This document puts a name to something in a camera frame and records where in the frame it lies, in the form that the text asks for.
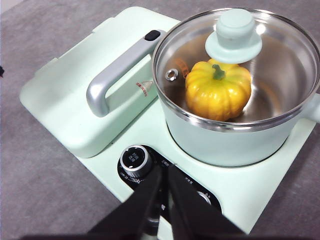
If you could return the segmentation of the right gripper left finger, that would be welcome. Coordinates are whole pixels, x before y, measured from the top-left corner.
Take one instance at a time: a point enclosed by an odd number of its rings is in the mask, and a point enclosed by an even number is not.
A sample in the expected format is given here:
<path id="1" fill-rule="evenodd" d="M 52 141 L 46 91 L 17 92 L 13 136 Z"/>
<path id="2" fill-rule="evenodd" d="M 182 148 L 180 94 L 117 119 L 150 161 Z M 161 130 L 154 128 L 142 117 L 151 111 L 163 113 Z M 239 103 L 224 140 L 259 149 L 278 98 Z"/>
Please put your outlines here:
<path id="1" fill-rule="evenodd" d="M 161 167 L 155 167 L 133 194 L 88 233 L 89 240 L 156 240 L 162 200 Z"/>

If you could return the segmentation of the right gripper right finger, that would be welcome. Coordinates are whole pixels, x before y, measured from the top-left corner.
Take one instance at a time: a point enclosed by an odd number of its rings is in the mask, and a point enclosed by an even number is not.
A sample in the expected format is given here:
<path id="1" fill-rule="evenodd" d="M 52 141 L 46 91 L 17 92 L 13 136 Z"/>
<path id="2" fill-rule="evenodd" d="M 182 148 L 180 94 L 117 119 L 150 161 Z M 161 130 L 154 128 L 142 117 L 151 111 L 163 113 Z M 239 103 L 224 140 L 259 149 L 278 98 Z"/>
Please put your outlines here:
<path id="1" fill-rule="evenodd" d="M 247 236 L 216 208 L 205 202 L 174 167 L 168 167 L 173 200 L 170 211 L 175 240 L 244 240 Z"/>

